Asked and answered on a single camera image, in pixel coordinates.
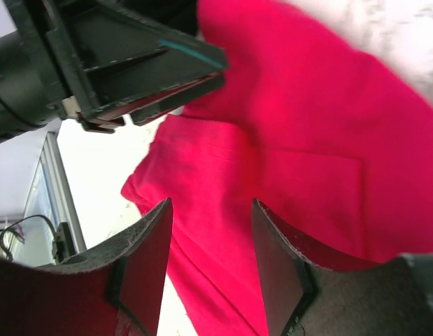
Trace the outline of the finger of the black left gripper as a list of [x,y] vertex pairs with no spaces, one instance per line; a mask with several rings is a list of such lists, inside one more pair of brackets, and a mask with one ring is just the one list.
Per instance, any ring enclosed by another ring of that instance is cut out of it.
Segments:
[[136,126],[146,125],[173,110],[186,105],[224,85],[223,73],[212,73],[182,86],[116,106],[102,116],[86,119],[79,123],[88,132],[113,132],[125,126],[123,116],[129,115]]
[[221,48],[168,28],[112,1],[47,1],[53,24],[73,48],[90,96],[140,99],[228,67]]

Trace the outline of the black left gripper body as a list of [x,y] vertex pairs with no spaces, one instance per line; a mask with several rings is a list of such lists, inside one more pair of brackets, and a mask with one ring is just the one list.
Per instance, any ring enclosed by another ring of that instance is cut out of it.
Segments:
[[55,119],[79,120],[80,107],[48,40],[72,1],[5,1],[16,30],[0,37],[0,144]]

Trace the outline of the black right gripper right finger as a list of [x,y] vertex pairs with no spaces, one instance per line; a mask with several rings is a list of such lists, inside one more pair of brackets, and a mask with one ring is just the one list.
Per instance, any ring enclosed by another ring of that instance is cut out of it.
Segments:
[[433,253],[356,258],[259,200],[252,230],[270,335],[433,335]]

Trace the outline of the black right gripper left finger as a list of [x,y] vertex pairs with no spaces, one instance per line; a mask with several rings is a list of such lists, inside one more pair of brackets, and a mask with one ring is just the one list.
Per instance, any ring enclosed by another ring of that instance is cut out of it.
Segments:
[[172,220],[165,199],[58,265],[0,258],[0,335],[155,335]]

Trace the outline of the crimson t shirt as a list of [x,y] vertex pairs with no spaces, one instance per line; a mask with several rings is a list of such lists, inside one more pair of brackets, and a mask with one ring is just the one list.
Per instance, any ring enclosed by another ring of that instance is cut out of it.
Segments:
[[173,202],[167,273],[199,335],[265,335],[254,199],[344,253],[433,252],[433,107],[294,6],[200,1],[225,86],[159,126],[122,188]]

